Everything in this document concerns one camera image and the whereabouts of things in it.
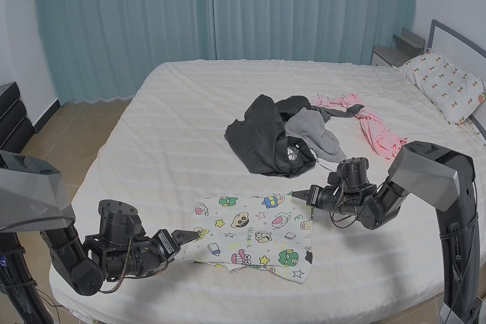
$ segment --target gray nightstand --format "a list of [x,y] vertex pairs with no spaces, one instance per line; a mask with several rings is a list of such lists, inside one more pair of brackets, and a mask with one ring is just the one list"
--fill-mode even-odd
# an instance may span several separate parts
[[424,51],[425,40],[408,29],[402,28],[400,35],[393,34],[395,47],[374,46],[372,66],[400,67],[409,59]]

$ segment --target pillowcase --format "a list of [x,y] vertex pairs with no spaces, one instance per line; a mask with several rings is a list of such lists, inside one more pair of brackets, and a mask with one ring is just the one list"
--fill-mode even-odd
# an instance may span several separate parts
[[398,69],[449,124],[462,123],[486,99],[481,79],[438,51],[412,58]]

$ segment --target pink clothing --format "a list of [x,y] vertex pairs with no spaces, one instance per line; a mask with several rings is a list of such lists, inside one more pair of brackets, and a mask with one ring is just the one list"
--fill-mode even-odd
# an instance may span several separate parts
[[[318,107],[343,107],[345,109],[355,104],[364,105],[359,96],[355,94],[343,95],[339,98],[328,98],[327,96],[319,95],[319,93],[311,104]],[[379,156],[386,159],[395,158],[401,146],[408,141],[408,138],[400,138],[397,134],[391,133],[372,108],[361,108],[360,112],[355,116],[360,121],[364,137]]]

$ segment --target bed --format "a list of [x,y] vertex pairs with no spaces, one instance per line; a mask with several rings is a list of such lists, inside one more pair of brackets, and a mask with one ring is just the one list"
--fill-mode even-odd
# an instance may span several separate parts
[[[249,174],[223,137],[261,93],[277,101],[291,95],[313,98],[317,92],[357,93],[391,131],[474,159],[483,264],[486,149],[475,125],[447,125],[400,72],[381,66],[283,60],[160,65],[121,116],[72,202],[79,235],[97,232],[101,199],[136,206],[151,236],[159,228],[187,229],[194,204],[204,197],[285,194],[325,183],[329,171],[318,165],[293,179]],[[334,117],[326,126],[348,157],[369,159],[371,182],[384,180],[391,161],[374,154],[358,120]],[[359,224],[339,230],[325,212],[314,212],[312,247],[313,267],[302,285],[270,272],[231,274],[182,262],[183,253],[167,272],[127,280],[113,294],[78,296],[53,268],[50,281],[56,299],[77,316],[107,324],[370,323],[443,291],[435,211],[415,196],[407,198],[395,220],[375,231]]]

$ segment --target star print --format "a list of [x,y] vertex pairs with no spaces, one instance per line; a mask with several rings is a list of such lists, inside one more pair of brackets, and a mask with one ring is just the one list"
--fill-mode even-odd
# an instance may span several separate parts
[[300,279],[302,279],[302,276],[305,274],[305,272],[303,272],[301,270],[299,270],[298,272],[293,272],[293,273],[294,273],[294,275],[292,276],[292,278],[297,277],[297,278],[300,278]]
[[264,255],[263,258],[259,258],[260,265],[266,265],[270,260]]
[[260,220],[260,219],[262,219],[262,218],[266,218],[266,216],[265,216],[265,212],[260,212],[260,211],[258,211],[258,214],[257,214],[257,215],[255,215],[255,217],[257,217],[257,218],[258,218],[258,220]]

